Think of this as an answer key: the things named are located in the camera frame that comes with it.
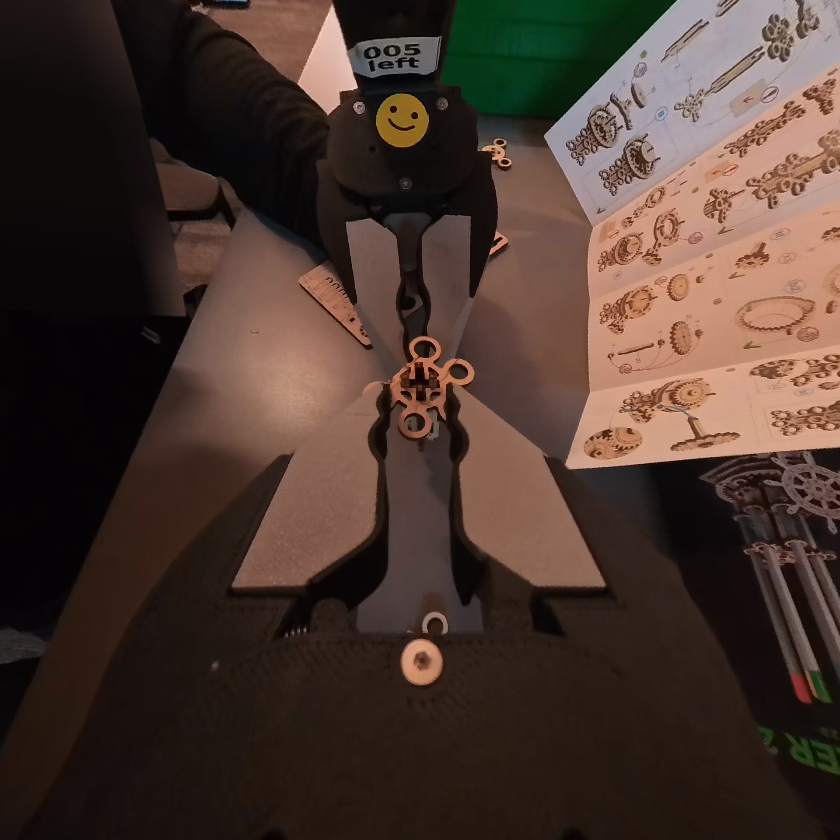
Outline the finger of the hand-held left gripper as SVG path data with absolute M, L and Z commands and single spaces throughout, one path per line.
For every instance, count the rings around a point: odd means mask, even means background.
M 456 356 L 473 299 L 470 281 L 470 217 L 444 215 L 421 237 L 421 281 L 426 334 L 444 358 Z
M 347 222 L 345 227 L 357 297 L 355 310 L 383 366 L 401 368 L 406 351 L 398 307 L 402 277 L 397 238 L 371 218 Z

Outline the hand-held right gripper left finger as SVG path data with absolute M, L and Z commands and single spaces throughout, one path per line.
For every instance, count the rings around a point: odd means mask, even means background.
M 356 607 L 382 583 L 389 404 L 383 383 L 369 385 L 297 448 L 234 578 L 235 592 L 335 597 Z

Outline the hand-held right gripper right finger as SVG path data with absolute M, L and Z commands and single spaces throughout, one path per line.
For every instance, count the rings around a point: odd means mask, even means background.
M 448 415 L 451 564 L 462 603 L 489 572 L 526 593 L 603 592 L 542 450 L 467 392 L 448 395 Z

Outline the wooden ringed clover part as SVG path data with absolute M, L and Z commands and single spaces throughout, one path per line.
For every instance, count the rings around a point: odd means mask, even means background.
M 392 407 L 402 406 L 396 420 L 402 436 L 404 423 L 411 415 L 437 415 L 439 422 L 445 422 L 448 385 L 468 385 L 475 378 L 474 368 L 466 360 L 455 358 L 440 364 L 442 348 L 431 337 L 414 339 L 408 349 L 409 361 L 390 382 Z

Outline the person's left forearm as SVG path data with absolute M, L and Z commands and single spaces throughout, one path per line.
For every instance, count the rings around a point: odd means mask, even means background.
M 113 1 L 150 136 L 317 247 L 326 113 L 256 49 L 183 1 Z

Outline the laser-cut wooden parts sheet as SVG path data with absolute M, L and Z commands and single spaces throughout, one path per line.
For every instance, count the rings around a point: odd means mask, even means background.
M 406 216 L 405 222 L 388 219 L 386 228 L 395 234 L 399 245 L 410 246 L 418 239 L 419 230 L 424 224 L 425 218 L 423 214 L 415 214 Z M 416 277 L 417 264 L 412 258 L 409 258 L 403 267 L 406 284 L 398 300 L 398 307 L 401 315 L 407 319 L 420 311 L 425 311 L 425 305 L 421 298 Z M 326 261 L 311 269 L 299 279 L 299 284 L 366 349 L 371 348 L 371 340 L 364 330 L 362 320 L 347 297 L 346 291 L 335 274 L 331 263 Z

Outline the green plastic bin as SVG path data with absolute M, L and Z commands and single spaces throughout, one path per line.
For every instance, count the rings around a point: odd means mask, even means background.
M 457 1 L 442 80 L 482 113 L 558 119 L 672 1 Z

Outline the grey chair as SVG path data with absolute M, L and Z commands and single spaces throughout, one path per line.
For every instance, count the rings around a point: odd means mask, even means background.
M 150 146 L 171 222 L 200 222 L 221 216 L 229 228 L 235 226 L 236 216 L 216 177 L 172 158 L 155 139 L 150 139 Z

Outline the black cardboard kit box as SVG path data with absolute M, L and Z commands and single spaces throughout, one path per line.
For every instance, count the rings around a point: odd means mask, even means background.
M 653 467 L 671 552 L 765 750 L 839 831 L 838 449 Z

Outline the folded paper instruction booklet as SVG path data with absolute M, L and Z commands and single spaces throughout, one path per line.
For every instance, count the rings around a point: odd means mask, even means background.
M 838 447 L 838 62 L 838 2 L 676 2 L 547 132 L 593 224 L 568 467 Z

